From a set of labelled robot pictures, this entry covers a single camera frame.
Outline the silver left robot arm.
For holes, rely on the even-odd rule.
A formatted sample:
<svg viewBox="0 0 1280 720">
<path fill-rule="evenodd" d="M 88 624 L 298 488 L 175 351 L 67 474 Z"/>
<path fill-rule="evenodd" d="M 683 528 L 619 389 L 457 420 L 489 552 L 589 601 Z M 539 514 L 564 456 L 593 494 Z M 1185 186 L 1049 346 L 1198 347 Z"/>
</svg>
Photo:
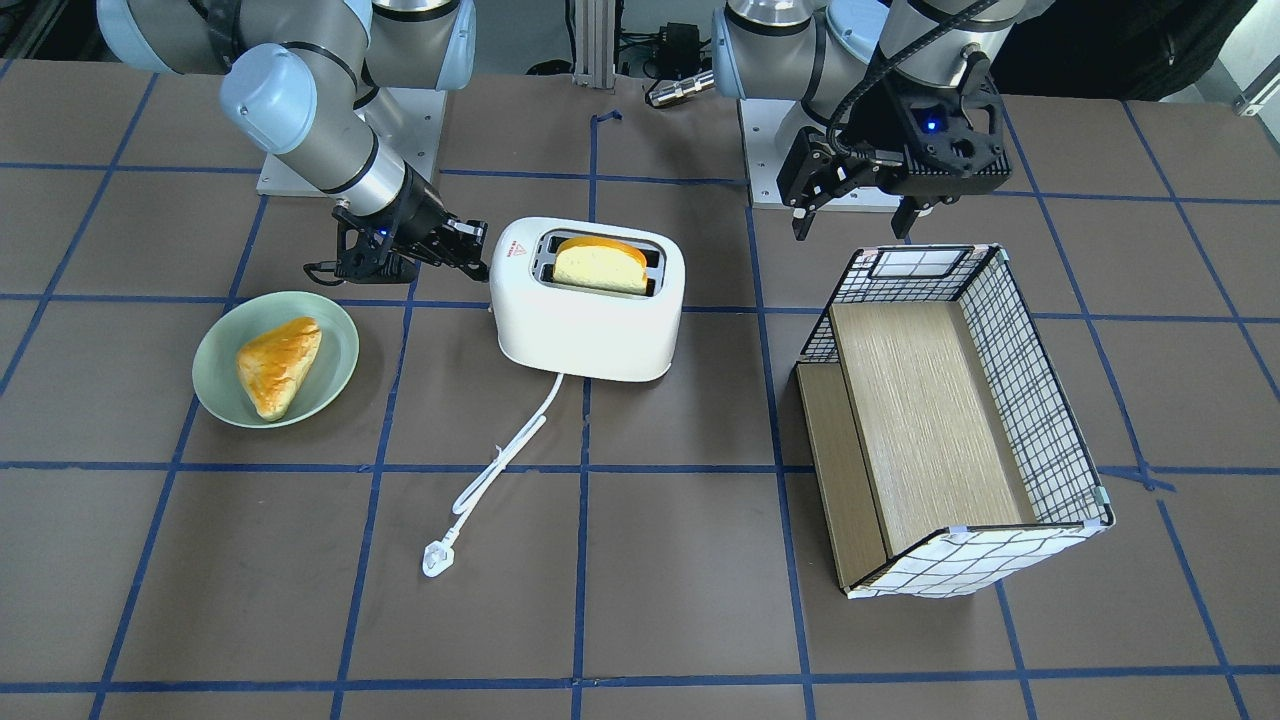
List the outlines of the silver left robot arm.
<svg viewBox="0 0 1280 720">
<path fill-rule="evenodd" d="M 795 102 L 776 199 L 805 240 L 828 202 L 899 199 L 902 238 L 940 204 L 1005 184 L 1004 100 L 992 65 L 1025 1 L 727 1 L 716 13 L 716 87 Z"/>
</svg>

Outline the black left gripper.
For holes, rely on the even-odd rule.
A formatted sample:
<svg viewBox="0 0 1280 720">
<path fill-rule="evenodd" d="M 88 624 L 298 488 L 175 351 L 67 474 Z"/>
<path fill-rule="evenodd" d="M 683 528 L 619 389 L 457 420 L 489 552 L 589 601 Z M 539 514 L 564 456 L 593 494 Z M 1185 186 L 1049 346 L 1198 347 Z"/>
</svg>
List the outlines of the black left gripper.
<svg viewBox="0 0 1280 720">
<path fill-rule="evenodd" d="M 892 233 L 905 240 L 937 202 L 989 193 L 1011 176 L 1004 101 L 986 53 L 963 51 L 955 87 L 919 83 L 886 63 L 876 53 L 876 82 L 859 83 L 850 108 L 794 136 L 776 183 L 797 242 L 826 204 L 855 190 L 900 196 Z"/>
</svg>

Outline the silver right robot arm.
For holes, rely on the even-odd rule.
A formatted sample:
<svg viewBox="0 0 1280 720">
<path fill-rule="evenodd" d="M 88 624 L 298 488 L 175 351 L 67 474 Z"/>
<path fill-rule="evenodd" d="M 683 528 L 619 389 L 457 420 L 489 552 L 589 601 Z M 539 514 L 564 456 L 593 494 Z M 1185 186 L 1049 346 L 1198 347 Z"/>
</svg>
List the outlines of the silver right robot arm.
<svg viewBox="0 0 1280 720">
<path fill-rule="evenodd" d="M 221 77 L 224 114 L 335 204 L 324 286 L 407 284 L 419 265 L 484 282 L 486 224 L 445 209 L 401 151 L 389 88 L 463 88 L 474 72 L 471 1 L 100 1 L 131 67 Z"/>
</svg>

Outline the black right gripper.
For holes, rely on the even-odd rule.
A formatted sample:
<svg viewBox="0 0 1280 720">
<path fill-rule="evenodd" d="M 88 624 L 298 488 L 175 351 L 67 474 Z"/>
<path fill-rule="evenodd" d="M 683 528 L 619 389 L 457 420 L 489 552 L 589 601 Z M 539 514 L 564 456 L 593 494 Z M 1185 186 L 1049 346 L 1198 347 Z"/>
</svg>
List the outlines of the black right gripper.
<svg viewBox="0 0 1280 720">
<path fill-rule="evenodd" d="M 483 261 L 488 223 L 447 211 L 434 186 L 412 167 L 388 208 L 361 217 L 337 206 L 332 215 L 338 224 L 332 286 L 408 284 L 419 275 L 416 261 L 489 279 Z"/>
</svg>

